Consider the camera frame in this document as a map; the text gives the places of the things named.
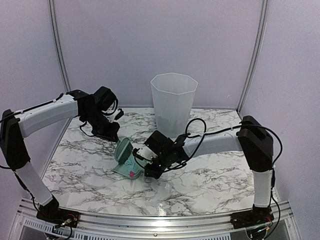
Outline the green plastic dustpan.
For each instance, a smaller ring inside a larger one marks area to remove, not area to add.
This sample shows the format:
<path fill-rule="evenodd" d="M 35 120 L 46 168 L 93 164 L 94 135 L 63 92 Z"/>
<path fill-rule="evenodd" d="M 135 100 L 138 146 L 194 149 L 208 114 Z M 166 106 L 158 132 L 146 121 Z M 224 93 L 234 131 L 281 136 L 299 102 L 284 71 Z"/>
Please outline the green plastic dustpan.
<path fill-rule="evenodd" d="M 112 169 L 113 172 L 130 180 L 137 179 L 143 172 L 143 167 L 146 162 L 140 159 L 135 159 L 133 155 L 125 161 L 123 164 L 118 164 Z"/>

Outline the green hand brush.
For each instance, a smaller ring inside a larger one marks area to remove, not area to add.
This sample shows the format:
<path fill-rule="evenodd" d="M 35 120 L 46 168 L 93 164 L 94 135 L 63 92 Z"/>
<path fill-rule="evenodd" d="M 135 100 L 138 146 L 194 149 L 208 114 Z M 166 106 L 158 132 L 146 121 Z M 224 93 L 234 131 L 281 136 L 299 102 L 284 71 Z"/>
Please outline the green hand brush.
<path fill-rule="evenodd" d="M 124 164 L 132 154 L 133 149 L 133 145 L 128 137 L 119 139 L 114 151 L 115 161 L 120 165 Z"/>

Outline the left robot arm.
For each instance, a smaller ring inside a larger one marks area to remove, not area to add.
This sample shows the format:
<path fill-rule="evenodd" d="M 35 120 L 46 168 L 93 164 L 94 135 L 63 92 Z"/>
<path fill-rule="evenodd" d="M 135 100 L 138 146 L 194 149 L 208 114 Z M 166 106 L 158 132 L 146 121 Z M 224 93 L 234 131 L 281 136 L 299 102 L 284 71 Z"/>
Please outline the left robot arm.
<path fill-rule="evenodd" d="M 67 121 L 78 118 L 83 128 L 91 127 L 91 138 L 118 141 L 124 114 L 111 89 L 100 87 L 94 93 L 76 89 L 57 98 L 26 107 L 6 109 L 0 117 L 0 149 L 6 169 L 13 171 L 22 186 L 44 207 L 44 215 L 53 223 L 63 219 L 63 211 L 55 205 L 53 194 L 41 177 L 52 150 L 58 144 Z"/>

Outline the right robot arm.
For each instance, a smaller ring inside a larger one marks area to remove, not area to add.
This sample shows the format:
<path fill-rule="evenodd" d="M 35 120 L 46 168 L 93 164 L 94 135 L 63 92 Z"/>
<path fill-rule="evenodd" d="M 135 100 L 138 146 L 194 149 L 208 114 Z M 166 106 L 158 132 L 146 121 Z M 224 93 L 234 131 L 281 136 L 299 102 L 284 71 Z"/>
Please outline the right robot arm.
<path fill-rule="evenodd" d="M 192 158 L 222 152 L 243 152 L 253 173 L 253 209 L 247 219 L 258 224 L 267 216 L 271 204 L 274 173 L 274 140 L 255 118 L 245 116 L 239 125 L 216 132 L 191 135 L 187 131 L 175 140 L 154 131 L 144 143 L 155 158 L 144 166 L 144 175 L 159 179 L 165 171 L 184 167 Z"/>

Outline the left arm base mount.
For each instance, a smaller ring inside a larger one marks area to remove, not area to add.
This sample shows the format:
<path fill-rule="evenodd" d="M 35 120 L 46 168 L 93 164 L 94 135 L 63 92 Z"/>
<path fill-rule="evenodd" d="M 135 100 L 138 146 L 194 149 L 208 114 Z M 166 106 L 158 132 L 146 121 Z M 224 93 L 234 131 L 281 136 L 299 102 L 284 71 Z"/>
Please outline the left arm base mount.
<path fill-rule="evenodd" d="M 78 226 L 80 213 L 74 210 L 60 208 L 58 200 L 52 195 L 52 199 L 45 205 L 39 205 L 36 218 L 50 222 L 56 225 L 62 225 L 67 222 L 68 227 L 76 228 Z"/>

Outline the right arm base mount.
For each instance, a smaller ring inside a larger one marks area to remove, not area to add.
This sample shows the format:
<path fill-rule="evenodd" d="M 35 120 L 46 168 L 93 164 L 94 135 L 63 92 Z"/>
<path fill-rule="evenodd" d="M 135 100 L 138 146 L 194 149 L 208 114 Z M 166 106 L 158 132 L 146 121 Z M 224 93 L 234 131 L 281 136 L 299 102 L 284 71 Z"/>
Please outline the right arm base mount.
<path fill-rule="evenodd" d="M 274 215 L 270 206 L 256 207 L 252 209 L 235 212 L 230 216 L 230 223 L 234 229 L 247 228 L 264 223 L 270 223 L 274 220 Z"/>

